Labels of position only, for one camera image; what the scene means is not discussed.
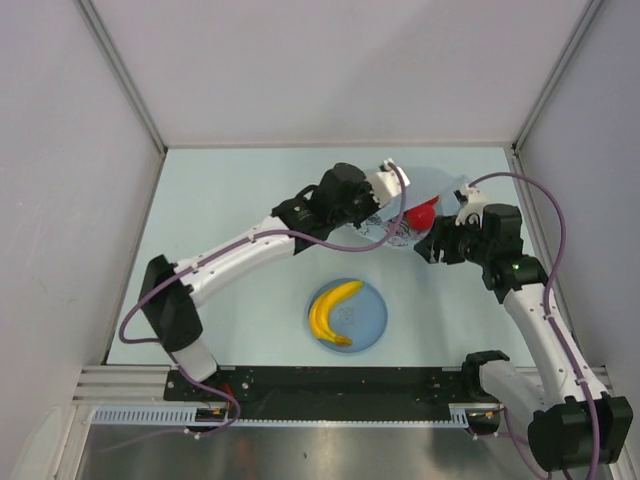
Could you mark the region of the red fake apple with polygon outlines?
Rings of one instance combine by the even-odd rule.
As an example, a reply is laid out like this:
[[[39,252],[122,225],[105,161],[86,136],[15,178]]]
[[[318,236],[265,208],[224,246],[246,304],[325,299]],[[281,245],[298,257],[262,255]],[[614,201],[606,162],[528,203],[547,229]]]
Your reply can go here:
[[[432,228],[436,217],[435,208],[430,203],[418,205],[405,213],[408,227],[417,232],[425,232]]]

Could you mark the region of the yellow fake banana bunch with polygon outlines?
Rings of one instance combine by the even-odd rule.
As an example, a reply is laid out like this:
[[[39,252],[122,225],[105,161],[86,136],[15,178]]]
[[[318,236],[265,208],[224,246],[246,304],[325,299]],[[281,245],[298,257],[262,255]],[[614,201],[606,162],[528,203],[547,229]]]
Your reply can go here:
[[[321,294],[312,304],[309,312],[309,326],[313,336],[318,340],[325,340],[339,347],[352,345],[352,340],[336,333],[330,327],[330,315],[333,309],[342,302],[355,296],[363,287],[361,280],[344,282]]]

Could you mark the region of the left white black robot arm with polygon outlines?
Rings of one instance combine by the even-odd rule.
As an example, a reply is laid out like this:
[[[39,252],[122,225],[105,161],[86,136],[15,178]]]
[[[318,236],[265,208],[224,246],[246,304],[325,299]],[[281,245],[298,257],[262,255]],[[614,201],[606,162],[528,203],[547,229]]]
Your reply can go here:
[[[338,163],[245,234],[187,260],[169,262],[159,255],[148,263],[141,310],[161,347],[186,372],[191,393],[207,400],[221,387],[218,363],[203,340],[199,308],[253,270],[299,254],[334,230],[359,225],[378,212],[390,198],[384,174]]]

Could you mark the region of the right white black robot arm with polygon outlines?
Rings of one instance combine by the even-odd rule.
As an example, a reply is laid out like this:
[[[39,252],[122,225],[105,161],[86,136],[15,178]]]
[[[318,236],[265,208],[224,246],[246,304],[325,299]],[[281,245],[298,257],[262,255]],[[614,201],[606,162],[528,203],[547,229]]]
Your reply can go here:
[[[500,351],[466,357],[463,393],[489,396],[527,428],[530,451],[545,472],[613,464],[633,420],[623,396],[612,396],[590,369],[557,308],[540,261],[523,252],[522,216],[511,205],[489,204],[462,222],[439,216],[414,249],[427,262],[470,262],[485,287],[516,323],[540,382],[521,374]]]

